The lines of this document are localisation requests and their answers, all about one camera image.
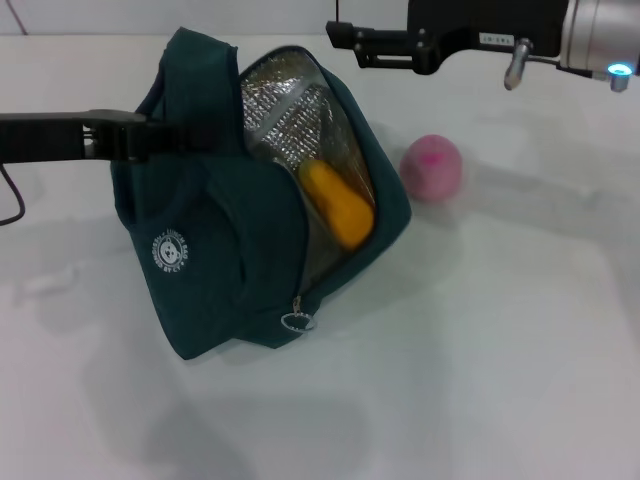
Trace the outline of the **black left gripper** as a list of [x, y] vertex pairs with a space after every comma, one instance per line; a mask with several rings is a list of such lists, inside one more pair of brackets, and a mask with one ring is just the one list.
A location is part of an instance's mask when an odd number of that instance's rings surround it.
[[139, 113], [96, 109], [1, 115], [1, 163], [83, 158], [144, 163], [154, 155], [216, 151], [230, 136], [213, 121], [168, 122]]

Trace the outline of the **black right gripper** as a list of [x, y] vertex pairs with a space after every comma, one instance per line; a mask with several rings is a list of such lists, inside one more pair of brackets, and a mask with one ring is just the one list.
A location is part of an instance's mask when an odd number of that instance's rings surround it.
[[450, 56], [466, 50], [512, 53], [526, 40], [530, 53], [560, 54], [566, 1], [425, 0], [408, 3], [407, 31], [357, 27], [328, 21], [335, 49], [349, 50], [360, 68], [435, 73]]

